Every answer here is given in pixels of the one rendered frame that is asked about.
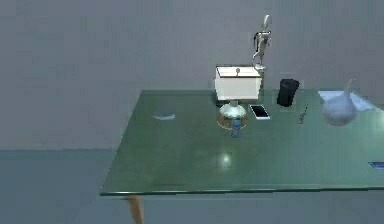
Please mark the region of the small blue bottle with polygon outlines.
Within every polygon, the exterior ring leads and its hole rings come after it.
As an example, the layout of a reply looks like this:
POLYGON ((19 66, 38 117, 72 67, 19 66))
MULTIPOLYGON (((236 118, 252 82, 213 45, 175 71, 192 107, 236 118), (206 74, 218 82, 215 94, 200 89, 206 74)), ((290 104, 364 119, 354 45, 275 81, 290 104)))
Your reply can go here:
POLYGON ((231 136, 234 138, 238 138, 240 136, 240 129, 241 129, 241 120, 240 119, 233 119, 232 120, 231 136))

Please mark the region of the black cylinder cup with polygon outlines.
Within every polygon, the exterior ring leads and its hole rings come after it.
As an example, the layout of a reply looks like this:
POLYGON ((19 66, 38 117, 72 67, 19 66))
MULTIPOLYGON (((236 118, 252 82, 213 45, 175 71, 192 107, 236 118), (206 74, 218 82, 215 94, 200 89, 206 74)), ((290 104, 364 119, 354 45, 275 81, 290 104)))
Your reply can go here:
POLYGON ((280 106, 290 107, 300 82, 295 79, 282 79, 280 81, 279 93, 277 96, 277 103, 280 106))

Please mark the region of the green glass table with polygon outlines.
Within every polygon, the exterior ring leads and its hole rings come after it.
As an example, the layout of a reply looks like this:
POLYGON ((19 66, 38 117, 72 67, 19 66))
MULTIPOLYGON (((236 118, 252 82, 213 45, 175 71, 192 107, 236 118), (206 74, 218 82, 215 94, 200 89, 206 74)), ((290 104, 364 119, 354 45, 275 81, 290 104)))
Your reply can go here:
POLYGON ((249 114, 234 138, 217 124, 211 91, 142 92, 101 195, 384 190, 384 170, 369 165, 384 162, 384 110, 335 127, 324 120, 314 90, 298 91, 288 108, 276 98, 265 91, 260 103, 270 120, 249 114), (161 121, 157 114, 176 118, 161 121))

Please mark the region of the white shade table lamp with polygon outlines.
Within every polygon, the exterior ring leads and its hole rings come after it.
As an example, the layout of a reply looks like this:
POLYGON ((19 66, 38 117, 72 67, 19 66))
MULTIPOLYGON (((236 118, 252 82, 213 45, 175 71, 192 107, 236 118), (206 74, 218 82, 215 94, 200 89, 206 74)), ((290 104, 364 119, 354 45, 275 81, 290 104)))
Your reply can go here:
POLYGON ((241 102, 257 100, 262 81, 263 73, 251 65, 216 66, 216 99, 223 102, 217 116, 220 127, 230 130, 234 120, 240 121, 241 128, 246 126, 247 110, 241 102))

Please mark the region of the pale grey round vase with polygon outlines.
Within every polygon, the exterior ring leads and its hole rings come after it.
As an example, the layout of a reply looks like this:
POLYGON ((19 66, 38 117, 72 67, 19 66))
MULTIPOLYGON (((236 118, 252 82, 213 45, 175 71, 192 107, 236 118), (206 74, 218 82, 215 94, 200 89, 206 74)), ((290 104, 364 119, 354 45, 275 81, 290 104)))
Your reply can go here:
POLYGON ((325 121, 332 126, 345 126, 357 116, 357 109, 351 99, 351 86, 355 81, 349 79, 342 93, 322 104, 321 112, 325 121))

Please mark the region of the silver figure statue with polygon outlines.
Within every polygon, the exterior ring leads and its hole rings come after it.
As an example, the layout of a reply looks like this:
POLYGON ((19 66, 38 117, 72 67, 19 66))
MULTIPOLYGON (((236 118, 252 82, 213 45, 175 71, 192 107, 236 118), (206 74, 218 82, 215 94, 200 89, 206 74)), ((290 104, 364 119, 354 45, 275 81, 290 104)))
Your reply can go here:
POLYGON ((263 58, 265 55, 265 49, 270 45, 272 32, 269 30, 271 24, 271 16, 269 14, 264 16, 262 28, 259 32, 256 32, 253 37, 253 46, 255 53, 252 56, 252 63, 256 70, 263 71, 266 66, 263 64, 263 58))

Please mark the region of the white smartphone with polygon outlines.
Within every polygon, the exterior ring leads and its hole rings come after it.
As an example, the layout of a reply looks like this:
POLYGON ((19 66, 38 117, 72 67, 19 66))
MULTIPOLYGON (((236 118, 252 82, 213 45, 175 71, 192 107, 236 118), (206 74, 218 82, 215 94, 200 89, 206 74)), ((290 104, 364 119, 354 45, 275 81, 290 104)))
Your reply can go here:
POLYGON ((250 109, 257 120, 270 120, 270 116, 263 105, 250 105, 250 109))

